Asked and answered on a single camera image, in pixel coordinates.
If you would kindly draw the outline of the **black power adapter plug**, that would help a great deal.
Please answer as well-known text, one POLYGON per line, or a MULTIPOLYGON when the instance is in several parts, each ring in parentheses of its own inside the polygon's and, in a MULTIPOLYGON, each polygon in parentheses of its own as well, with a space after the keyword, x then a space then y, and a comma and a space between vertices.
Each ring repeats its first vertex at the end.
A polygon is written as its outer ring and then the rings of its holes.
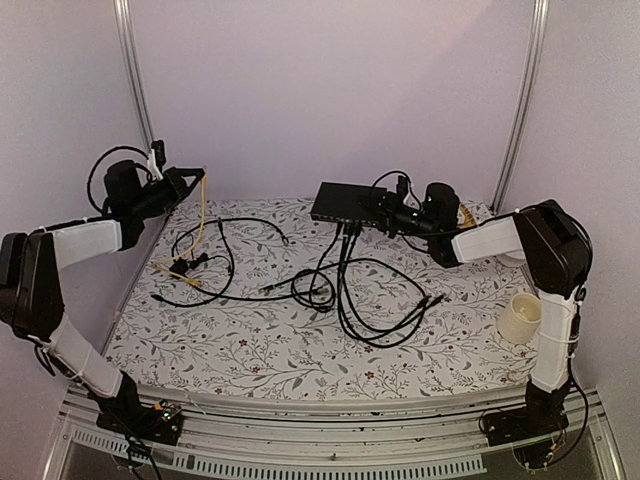
POLYGON ((178 279, 189 280, 190 277, 188 276, 188 273, 196 270, 209 259, 210 257, 207 253, 202 253, 197 258, 191 260, 180 258, 171 265, 169 268, 169 274, 178 279))

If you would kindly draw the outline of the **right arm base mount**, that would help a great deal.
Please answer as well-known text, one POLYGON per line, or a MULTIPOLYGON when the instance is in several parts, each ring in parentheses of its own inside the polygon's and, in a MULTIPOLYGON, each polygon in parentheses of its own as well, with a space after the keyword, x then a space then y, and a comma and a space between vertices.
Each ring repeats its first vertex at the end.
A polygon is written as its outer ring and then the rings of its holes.
POLYGON ((563 400, 527 400, 523 407, 483 413, 480 431, 490 446, 498 446, 560 432, 569 425, 563 400))

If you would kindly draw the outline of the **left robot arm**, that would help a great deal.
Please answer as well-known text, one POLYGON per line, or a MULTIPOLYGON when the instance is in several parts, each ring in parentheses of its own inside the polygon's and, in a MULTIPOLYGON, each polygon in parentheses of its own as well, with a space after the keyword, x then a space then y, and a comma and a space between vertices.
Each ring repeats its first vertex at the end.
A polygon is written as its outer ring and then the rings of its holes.
POLYGON ((1 320, 12 334, 31 343, 45 368, 84 386, 102 412, 128 434, 148 426, 148 408, 135 381, 111 365, 70 318, 67 272, 90 260, 133 249, 148 220, 170 213, 204 185, 201 167, 169 167, 164 143, 147 150, 122 145, 99 157, 136 153, 105 171, 105 198, 92 200, 93 217, 15 232, 1 242, 1 320))

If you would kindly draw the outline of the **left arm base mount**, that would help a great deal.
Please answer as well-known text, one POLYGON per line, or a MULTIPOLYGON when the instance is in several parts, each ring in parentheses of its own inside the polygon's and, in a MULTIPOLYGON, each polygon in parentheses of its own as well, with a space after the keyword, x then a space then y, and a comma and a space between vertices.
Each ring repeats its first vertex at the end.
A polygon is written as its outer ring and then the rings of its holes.
POLYGON ((176 446, 184 416, 182 409, 166 400, 144 406, 137 400, 120 403, 113 399, 97 400, 100 414, 96 425, 102 429, 139 440, 176 446))

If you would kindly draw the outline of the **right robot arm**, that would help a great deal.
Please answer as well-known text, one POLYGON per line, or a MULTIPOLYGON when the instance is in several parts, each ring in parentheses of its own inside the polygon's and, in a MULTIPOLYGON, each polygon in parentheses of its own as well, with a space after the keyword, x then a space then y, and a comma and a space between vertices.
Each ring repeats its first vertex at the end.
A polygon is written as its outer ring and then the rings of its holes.
POLYGON ((460 200, 452 187, 431 183, 418 208, 404 203, 409 188, 379 187, 366 195, 375 226, 389 236, 423 239, 427 254, 444 268, 509 256, 523 262, 541 302, 537 360, 526 386, 517 427, 537 436, 552 424, 573 385, 572 358, 580 333, 580 308, 593 264, 584 227, 553 199, 460 228, 460 200))

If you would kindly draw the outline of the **black network switch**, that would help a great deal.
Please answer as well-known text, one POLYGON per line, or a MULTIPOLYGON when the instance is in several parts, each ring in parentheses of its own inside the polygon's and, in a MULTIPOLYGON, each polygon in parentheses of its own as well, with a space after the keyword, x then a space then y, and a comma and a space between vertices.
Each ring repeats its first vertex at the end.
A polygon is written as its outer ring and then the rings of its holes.
POLYGON ((379 217, 372 210, 373 203, 386 193, 387 190, 381 187, 322 182, 310 215, 319 222, 377 227, 379 217))

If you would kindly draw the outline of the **black ethernet cable pulled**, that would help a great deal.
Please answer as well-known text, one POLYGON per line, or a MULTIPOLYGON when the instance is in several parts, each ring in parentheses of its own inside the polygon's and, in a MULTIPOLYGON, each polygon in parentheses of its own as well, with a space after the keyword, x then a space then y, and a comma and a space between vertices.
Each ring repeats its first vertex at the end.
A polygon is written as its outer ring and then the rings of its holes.
POLYGON ((170 300, 159 293, 152 294, 151 298, 160 303, 181 309, 204 307, 219 301, 267 303, 294 300, 305 308, 314 308, 320 311, 331 309, 337 300, 337 288, 329 277, 322 272, 322 268, 319 270, 303 269, 293 277, 262 287, 251 295, 229 294, 229 287, 230 283, 227 282, 220 291, 210 292, 203 287, 193 286, 193 289, 203 294, 204 298, 191 302, 170 300))

